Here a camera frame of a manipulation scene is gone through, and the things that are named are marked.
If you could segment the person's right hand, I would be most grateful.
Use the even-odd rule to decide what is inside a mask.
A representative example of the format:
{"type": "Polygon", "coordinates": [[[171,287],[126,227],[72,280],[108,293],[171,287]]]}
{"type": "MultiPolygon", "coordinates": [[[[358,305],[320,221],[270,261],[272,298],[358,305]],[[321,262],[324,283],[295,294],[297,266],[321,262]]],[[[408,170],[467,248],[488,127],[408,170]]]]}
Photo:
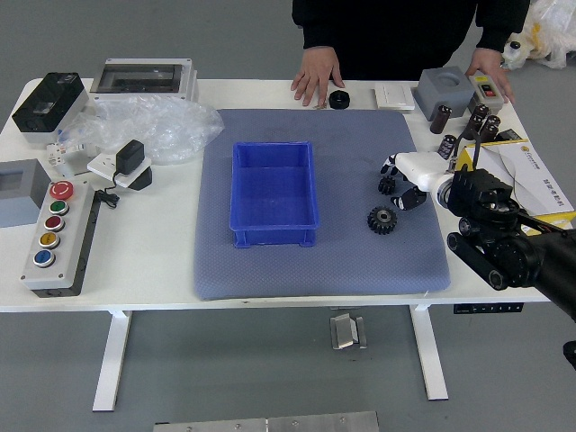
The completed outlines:
{"type": "Polygon", "coordinates": [[[317,95],[318,105],[324,105],[328,97],[329,82],[338,89],[346,87],[335,50],[329,46],[305,49],[300,69],[291,84],[293,98],[301,101],[303,106],[309,106],[313,96],[317,95]]]}

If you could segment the person's left hand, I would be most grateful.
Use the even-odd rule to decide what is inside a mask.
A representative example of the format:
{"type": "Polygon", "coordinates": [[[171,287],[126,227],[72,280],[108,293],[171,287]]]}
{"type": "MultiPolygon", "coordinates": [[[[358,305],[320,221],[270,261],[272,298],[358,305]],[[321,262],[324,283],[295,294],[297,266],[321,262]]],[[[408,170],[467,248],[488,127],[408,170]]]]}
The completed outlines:
{"type": "Polygon", "coordinates": [[[472,59],[465,74],[473,76],[480,72],[491,77],[496,87],[499,89],[504,102],[516,102],[516,97],[511,83],[507,77],[507,72],[500,66],[502,56],[499,51],[493,49],[476,48],[472,53],[472,59]]]}

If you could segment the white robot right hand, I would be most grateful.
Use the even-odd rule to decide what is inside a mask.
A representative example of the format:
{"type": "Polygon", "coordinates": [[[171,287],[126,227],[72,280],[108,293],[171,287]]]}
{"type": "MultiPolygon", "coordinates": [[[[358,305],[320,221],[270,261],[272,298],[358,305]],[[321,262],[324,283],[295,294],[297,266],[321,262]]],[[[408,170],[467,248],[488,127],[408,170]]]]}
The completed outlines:
{"type": "Polygon", "coordinates": [[[448,161],[437,152],[396,153],[387,157],[381,169],[382,179],[378,185],[381,194],[391,195],[395,190],[397,174],[413,186],[401,196],[393,196],[391,202],[401,210],[412,210],[427,199],[430,193],[436,202],[447,208],[454,174],[448,172],[448,161]]]}

